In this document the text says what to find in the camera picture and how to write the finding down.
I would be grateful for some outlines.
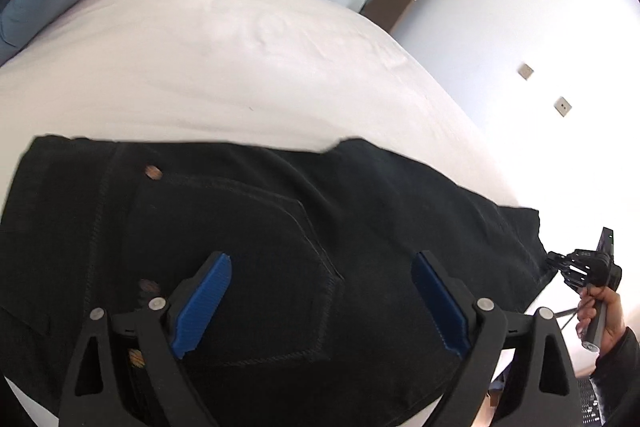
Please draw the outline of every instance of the black jacket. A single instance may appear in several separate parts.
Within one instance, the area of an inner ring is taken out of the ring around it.
[[[590,378],[606,427],[640,425],[640,346],[631,329],[596,361]]]

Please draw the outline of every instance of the back pocket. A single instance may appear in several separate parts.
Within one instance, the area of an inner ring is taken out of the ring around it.
[[[225,178],[144,178],[123,247],[126,272],[168,296],[212,251],[231,284],[198,348],[198,367],[327,359],[340,276],[303,205]]]

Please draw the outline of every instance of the mattress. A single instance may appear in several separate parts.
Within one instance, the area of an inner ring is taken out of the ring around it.
[[[313,151],[359,136],[517,205],[433,77],[324,0],[82,0],[0,68],[2,192],[41,134]]]

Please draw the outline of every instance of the silver screw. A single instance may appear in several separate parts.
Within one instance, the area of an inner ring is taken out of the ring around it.
[[[103,317],[104,310],[102,308],[94,308],[93,310],[91,310],[91,313],[89,313],[89,318],[92,321],[99,321]]]
[[[478,308],[480,308],[481,310],[485,311],[485,312],[490,312],[491,310],[493,310],[495,307],[494,302],[491,299],[488,299],[486,297],[482,297],[481,299],[478,299]]]
[[[149,309],[153,311],[161,310],[166,306],[166,301],[162,297],[155,297],[149,301]]]
[[[554,312],[549,308],[540,308],[538,311],[540,312],[540,316],[548,321],[555,317]]]

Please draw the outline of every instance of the person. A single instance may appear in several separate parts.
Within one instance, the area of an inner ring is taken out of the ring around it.
[[[607,319],[596,369],[591,383],[598,397],[606,427],[640,425],[640,346],[634,332],[625,326],[620,295],[611,288],[589,286],[580,292],[578,325],[581,338],[596,316],[595,301],[607,303]]]

